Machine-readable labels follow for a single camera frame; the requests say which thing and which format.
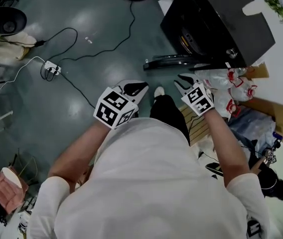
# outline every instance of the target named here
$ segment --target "white paper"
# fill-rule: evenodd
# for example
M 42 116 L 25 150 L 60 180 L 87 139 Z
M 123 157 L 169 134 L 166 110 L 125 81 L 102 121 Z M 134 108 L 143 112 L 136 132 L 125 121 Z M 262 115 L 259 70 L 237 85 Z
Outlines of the white paper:
M 164 15 L 166 15 L 166 13 L 168 12 L 171 4 L 172 4 L 173 0 L 159 0 L 159 6 L 163 12 Z

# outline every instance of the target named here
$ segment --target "shoe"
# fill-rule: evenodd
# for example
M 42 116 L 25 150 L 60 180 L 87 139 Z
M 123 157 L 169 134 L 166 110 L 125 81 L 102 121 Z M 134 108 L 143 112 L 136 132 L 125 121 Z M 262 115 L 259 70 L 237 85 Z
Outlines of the shoe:
M 162 86 L 157 87 L 154 93 L 154 97 L 156 98 L 158 96 L 164 96 L 164 95 L 165 95 L 165 89 Z

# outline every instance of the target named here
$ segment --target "electrical cord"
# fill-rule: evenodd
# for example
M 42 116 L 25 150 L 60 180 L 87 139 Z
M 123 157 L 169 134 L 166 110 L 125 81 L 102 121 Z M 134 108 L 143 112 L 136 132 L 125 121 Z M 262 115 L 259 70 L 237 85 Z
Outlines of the electrical cord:
M 63 60 L 72 60 L 72 61 L 77 61 L 77 60 L 80 60 L 82 58 L 92 58 L 92 57 L 96 57 L 102 53 L 105 53 L 105 52 L 112 52 L 112 51 L 115 51 L 121 44 L 123 44 L 125 41 L 127 41 L 130 37 L 131 37 L 131 34 L 132 34 L 132 25 L 133 23 L 135 22 L 135 15 L 133 13 L 133 10 L 132 10 L 132 6 L 133 6 L 133 1 L 131 1 L 131 4 L 130 4 L 130 12 L 131 12 L 131 15 L 133 16 L 133 20 L 132 22 L 130 23 L 130 26 L 129 26 L 129 34 L 128 34 L 128 37 L 126 37 L 124 40 L 122 40 L 121 42 L 119 42 L 119 44 L 117 44 L 115 46 L 115 48 L 113 49 L 110 49 L 110 50 L 102 50 L 94 55 L 84 55 L 84 56 L 81 56 L 81 57 L 78 57 L 78 58 L 63 58 L 61 59 L 60 61 L 58 61 L 57 63 L 57 66 L 60 65 L 60 63 L 63 61 Z
M 0 90 L 3 89 L 3 87 L 4 87 L 7 83 L 15 82 L 15 80 L 16 80 L 16 78 L 17 78 L 19 72 L 20 72 L 25 66 L 27 66 L 27 65 L 28 65 L 33 59 L 35 59 L 35 58 L 38 58 L 38 59 L 42 60 L 43 63 L 45 63 L 44 59 L 42 59 L 42 58 L 40 58 L 40 57 L 38 57 L 38 56 L 31 58 L 30 61 L 28 61 L 25 65 L 23 65 L 23 66 L 18 70 L 18 72 L 17 72 L 17 74 L 16 74 L 14 80 L 13 80 L 13 81 L 5 82 L 5 83 L 0 87 Z
M 49 42 L 50 40 L 52 40 L 55 36 L 59 35 L 61 32 L 67 30 L 67 29 L 72 29 L 76 32 L 76 40 L 77 40 L 77 36 L 78 36 L 77 30 L 72 28 L 72 27 L 66 27 L 66 28 L 62 29 L 61 31 L 57 32 L 56 34 L 54 34 L 51 38 L 49 38 L 47 40 L 41 40 L 41 41 L 38 41 L 36 43 L 11 42 L 11 41 L 5 41 L 5 40 L 0 40 L 0 42 L 7 42 L 7 43 L 10 43 L 10 44 L 18 43 L 18 44 L 24 44 L 24 45 L 34 45 L 34 47 L 40 47 L 40 46 L 44 45 L 46 42 Z
M 246 146 L 241 146 L 241 147 L 242 147 L 242 148 L 247 148 L 247 149 L 250 150 L 250 151 L 254 151 L 254 152 L 256 152 L 256 153 L 258 153 L 258 154 L 264 156 L 262 153 L 257 152 L 256 150 L 250 149 L 250 148 L 248 148 L 248 147 L 246 147 Z
M 62 75 L 65 80 L 67 80 L 75 89 L 77 89 L 78 92 L 81 93 L 82 96 L 86 99 L 86 101 L 88 102 L 88 104 L 89 104 L 92 108 L 95 109 L 95 106 L 93 106 L 93 105 L 91 104 L 91 102 L 87 99 L 87 97 L 83 94 L 83 92 L 82 92 L 79 88 L 77 88 L 69 79 L 67 79 L 64 74 L 60 73 L 60 75 Z
M 191 131 L 191 129 L 192 129 L 192 125 L 193 125 L 194 121 L 199 120 L 199 119 L 201 119 L 201 118 L 202 118 L 202 117 L 198 117 L 198 116 L 192 116 L 192 117 L 191 117 L 191 119 L 190 119 L 191 123 L 190 123 L 189 129 L 188 129 L 188 134 L 190 134 L 190 131 Z
M 112 52 L 112 51 L 115 51 L 121 44 L 123 44 L 125 41 L 127 41 L 130 37 L 131 37 L 131 35 L 132 35 L 132 25 L 133 25 L 133 23 L 135 22 L 135 15 L 134 15 L 134 13 L 133 13 L 133 10 L 132 10 L 132 6 L 133 6 L 133 1 L 131 1 L 131 4 L 130 4 L 130 12 L 131 12 L 131 15 L 133 16 L 133 20 L 131 21 L 131 23 L 130 23 L 130 25 L 129 25 L 129 34 L 128 34 L 128 37 L 126 37 L 125 39 L 123 39 L 121 42 L 119 42 L 119 44 L 117 44 L 116 46 L 115 46 L 115 48 L 113 48 L 113 49 L 110 49 L 110 50 L 102 50 L 102 51 L 100 51 L 100 52 L 98 52 L 98 53 L 96 53 L 96 54 L 94 54 L 94 55 L 84 55 L 84 56 L 81 56 L 81 57 L 78 57 L 78 58 L 63 58 L 63 59 L 61 59 L 60 61 L 58 61 L 58 63 L 57 63 L 57 67 L 60 65 L 60 63 L 63 61 L 63 60 L 72 60 L 72 61 L 77 61 L 77 60 L 79 60 L 79 59 L 82 59 L 82 58 L 85 58 L 85 57 L 96 57 L 96 56 L 98 56 L 98 55 L 100 55 L 100 54 L 102 54 L 102 53 L 104 53 L 104 52 Z M 77 41 L 77 37 L 78 37 L 78 32 L 76 32 L 77 34 L 76 34 L 76 39 L 75 39 L 75 41 L 74 41 L 74 43 L 68 48 L 68 49 L 66 49 L 64 52 L 62 52 L 62 53 L 59 53 L 59 54 L 57 54 L 57 55 L 54 55 L 54 56 L 52 56 L 52 57 L 50 57 L 48 60 L 51 60 L 52 58 L 54 58 L 54 57 L 56 57 L 56 56 L 59 56 L 59 55 L 62 55 L 63 53 L 65 53 L 65 52 L 67 52 L 70 48 L 72 48 L 73 46 L 74 46 L 74 44 L 76 43 L 76 41 Z M 42 77 L 42 79 L 44 79 L 44 80 L 47 80 L 47 81 L 52 81 L 53 79 L 54 79 L 54 77 L 55 77 L 55 75 L 56 75 L 56 71 L 57 71 L 57 67 L 56 68 L 48 68 L 48 70 L 47 69 L 45 69 L 45 72 L 44 72 L 44 75 L 43 75 L 43 69 L 44 69 L 44 65 L 42 65 L 42 67 L 41 67 L 41 70 L 40 70 L 40 74 L 41 74 L 41 77 Z M 80 89 L 78 89 L 64 74 L 62 74 L 61 72 L 60 72 L 60 75 L 62 75 L 63 76 L 63 78 L 66 80 L 66 81 L 68 81 L 78 92 L 80 92 L 81 93 L 81 95 L 85 98 L 85 100 L 88 102 L 88 104 L 92 107 L 92 108 L 94 108 L 95 109 L 95 106 L 94 105 L 92 105 L 92 103 L 88 100 L 88 98 L 83 94 L 83 92 L 80 90 Z
M 202 153 L 205 154 L 207 157 L 210 157 L 211 159 L 213 159 L 213 160 L 215 160 L 215 161 L 217 161 L 217 162 L 219 163 L 219 161 L 218 161 L 217 159 L 215 159 L 215 158 L 213 158 L 213 157 L 211 157 L 211 156 L 208 156 L 208 155 L 207 155 L 205 152 L 203 152 L 203 151 L 202 151 Z

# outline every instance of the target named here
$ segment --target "white plastic bottle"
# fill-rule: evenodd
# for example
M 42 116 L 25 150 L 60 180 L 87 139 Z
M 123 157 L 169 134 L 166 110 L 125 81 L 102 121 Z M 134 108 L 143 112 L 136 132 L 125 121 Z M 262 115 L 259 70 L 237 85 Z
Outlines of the white plastic bottle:
M 214 94 L 214 106 L 216 111 L 224 118 L 230 118 L 237 110 L 237 106 L 227 90 L 217 90 Z
M 238 74 L 233 69 L 213 69 L 195 71 L 198 76 L 209 88 L 217 90 L 227 90 L 233 86 Z
M 247 68 L 245 67 L 239 67 L 235 69 L 235 72 L 237 72 L 238 76 L 243 76 L 247 72 Z
M 246 77 L 241 77 L 231 87 L 229 93 L 234 100 L 245 102 L 253 98 L 256 87 L 257 85 L 253 85 Z

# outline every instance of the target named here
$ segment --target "cardboard box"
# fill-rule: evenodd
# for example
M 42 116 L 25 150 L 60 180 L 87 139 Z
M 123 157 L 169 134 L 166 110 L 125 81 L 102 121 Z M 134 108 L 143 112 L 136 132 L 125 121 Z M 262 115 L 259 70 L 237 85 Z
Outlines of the cardboard box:
M 250 66 L 248 71 L 243 75 L 248 80 L 256 78 L 269 78 L 269 72 L 265 63 L 260 64 L 259 66 Z

